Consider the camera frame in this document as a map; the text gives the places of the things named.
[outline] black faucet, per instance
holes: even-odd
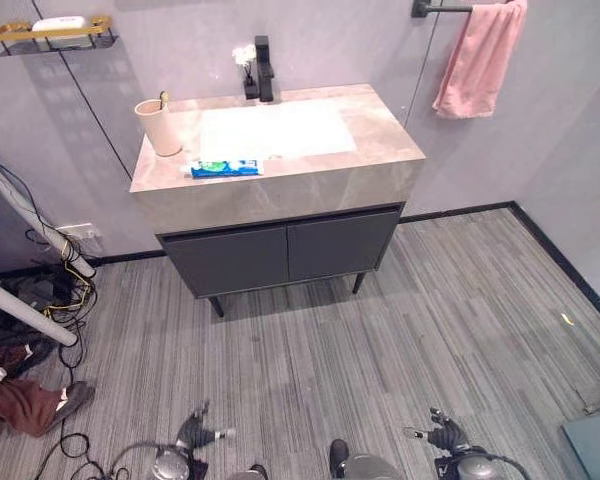
[[[273,67],[269,61],[269,37],[267,35],[256,36],[256,63],[258,65],[258,85],[260,86],[260,101],[273,102]]]

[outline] power outlet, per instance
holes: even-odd
[[[76,240],[85,253],[93,255],[102,251],[99,242],[100,232],[92,223],[65,225],[64,227],[58,227],[57,230],[72,240]]]

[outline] toothbrush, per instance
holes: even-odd
[[[167,106],[169,103],[169,94],[166,90],[160,92],[160,110]]]

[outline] gray carpet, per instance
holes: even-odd
[[[398,227],[357,296],[352,277],[237,294],[221,298],[224,320],[166,258],[102,267],[97,284],[78,371],[97,394],[68,425],[102,463],[134,441],[173,440],[208,398],[208,425],[238,430],[200,452],[209,480],[254,460],[271,480],[326,479],[335,437],[433,479],[435,450],[402,428],[429,427],[437,405],[535,479],[584,478],[559,427],[582,416],[578,391],[600,397],[600,315],[508,210]],[[29,377],[67,380],[55,359]],[[32,478],[58,438],[0,428],[0,479]],[[150,462],[124,463],[144,480]],[[43,478],[77,465],[54,454]]]

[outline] towel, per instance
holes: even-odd
[[[527,0],[473,6],[433,103],[439,116],[493,115],[526,13]]]

